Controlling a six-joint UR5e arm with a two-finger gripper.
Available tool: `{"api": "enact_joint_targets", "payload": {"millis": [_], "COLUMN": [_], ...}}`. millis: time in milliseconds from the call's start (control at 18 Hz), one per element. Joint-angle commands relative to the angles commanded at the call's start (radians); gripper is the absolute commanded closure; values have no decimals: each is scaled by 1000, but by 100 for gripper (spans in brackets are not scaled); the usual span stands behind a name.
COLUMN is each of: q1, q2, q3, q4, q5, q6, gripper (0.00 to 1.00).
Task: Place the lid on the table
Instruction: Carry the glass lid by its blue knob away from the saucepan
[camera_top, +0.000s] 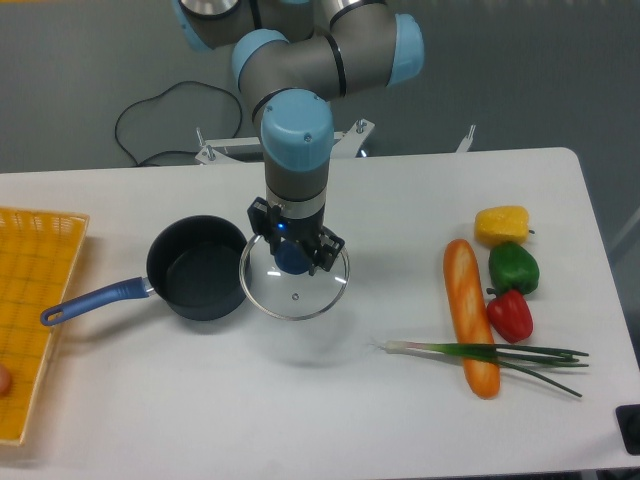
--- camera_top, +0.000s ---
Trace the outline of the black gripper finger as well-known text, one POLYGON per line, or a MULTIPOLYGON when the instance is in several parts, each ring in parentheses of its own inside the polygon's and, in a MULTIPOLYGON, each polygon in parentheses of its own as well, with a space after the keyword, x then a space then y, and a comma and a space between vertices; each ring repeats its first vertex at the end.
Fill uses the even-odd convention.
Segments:
POLYGON ((328 227, 323 227, 314 244, 308 273, 314 276, 317 271, 330 272, 338 256, 342 253, 345 241, 328 227))
POLYGON ((251 229, 269 245, 275 256, 280 246, 280 206, 270 206, 266 199, 257 197, 247 210, 251 229))

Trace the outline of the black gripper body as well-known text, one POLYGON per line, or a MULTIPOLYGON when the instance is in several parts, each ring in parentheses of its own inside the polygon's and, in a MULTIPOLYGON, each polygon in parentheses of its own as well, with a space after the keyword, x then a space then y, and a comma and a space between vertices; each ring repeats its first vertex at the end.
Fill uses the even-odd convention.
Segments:
POLYGON ((298 244, 306 256, 314 256, 321 246, 325 207, 322 206, 311 216, 293 218, 285 215, 280 204, 268 204, 270 253, 275 255, 284 241, 298 244))

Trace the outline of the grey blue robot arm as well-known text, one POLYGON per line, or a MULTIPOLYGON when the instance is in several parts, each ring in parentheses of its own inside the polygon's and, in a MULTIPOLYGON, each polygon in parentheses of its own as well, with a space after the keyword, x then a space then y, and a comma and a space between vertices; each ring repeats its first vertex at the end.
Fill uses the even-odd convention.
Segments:
POLYGON ((343 240, 324 211, 334 144, 332 101, 417 76, 417 21, 383 1, 177 1, 198 50, 232 47, 231 68, 264 153, 266 195, 248 216, 278 267, 330 270, 343 240))

